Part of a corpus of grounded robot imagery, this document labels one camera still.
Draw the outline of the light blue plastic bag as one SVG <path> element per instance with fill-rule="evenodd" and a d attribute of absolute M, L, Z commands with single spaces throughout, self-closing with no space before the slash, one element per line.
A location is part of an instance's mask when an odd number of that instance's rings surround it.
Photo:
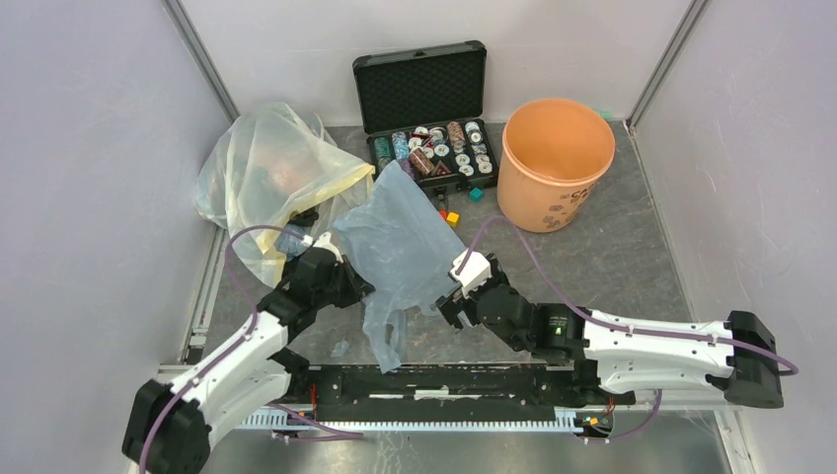
<path fill-rule="evenodd" d="M 454 288 L 448 272 L 465 245 L 423 190 L 395 162 L 368 200 L 333 224 L 342 252 L 374 291 L 363 298 L 362 331 L 383 373 L 406 354 L 407 313 L 436 317 L 435 301 Z"/>

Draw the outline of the orange plastic trash bin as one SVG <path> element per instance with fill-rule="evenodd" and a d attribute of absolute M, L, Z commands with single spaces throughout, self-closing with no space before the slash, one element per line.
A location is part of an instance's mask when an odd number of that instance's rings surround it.
<path fill-rule="evenodd" d="M 516 110 L 503 129 L 497 202 L 517 227 L 551 233 L 568 226 L 613 163 L 616 143 L 596 111 L 568 99 Z"/>

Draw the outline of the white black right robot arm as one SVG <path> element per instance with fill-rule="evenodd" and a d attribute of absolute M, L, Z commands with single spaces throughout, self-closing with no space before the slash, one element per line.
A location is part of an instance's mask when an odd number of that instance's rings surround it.
<path fill-rule="evenodd" d="M 515 352 L 571 363 L 571 393 L 583 403 L 606 393 L 709 389 L 733 405 L 784 405 L 775 337 L 751 312 L 704 323 L 642 320 L 532 303 L 507 284 L 455 289 L 432 306 L 457 329 L 484 325 Z"/>

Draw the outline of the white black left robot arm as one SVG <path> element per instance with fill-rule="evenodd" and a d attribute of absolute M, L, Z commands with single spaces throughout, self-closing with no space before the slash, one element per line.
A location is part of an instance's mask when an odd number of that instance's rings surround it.
<path fill-rule="evenodd" d="M 287 346 L 318 312 L 346 308 L 373 290 L 345 256 L 305 251 L 214 352 L 169 382 L 150 379 L 137 390 L 122 454 L 143 472 L 200 472 L 215 445 L 259 408 L 308 394 L 305 362 Z"/>

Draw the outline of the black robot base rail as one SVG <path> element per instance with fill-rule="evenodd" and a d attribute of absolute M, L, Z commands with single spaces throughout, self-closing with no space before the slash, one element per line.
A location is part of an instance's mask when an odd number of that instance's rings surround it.
<path fill-rule="evenodd" d="M 321 422 L 546 422 L 555 409 L 632 406 L 568 367 L 545 363 L 323 364 L 291 378 L 283 405 L 313 407 Z"/>

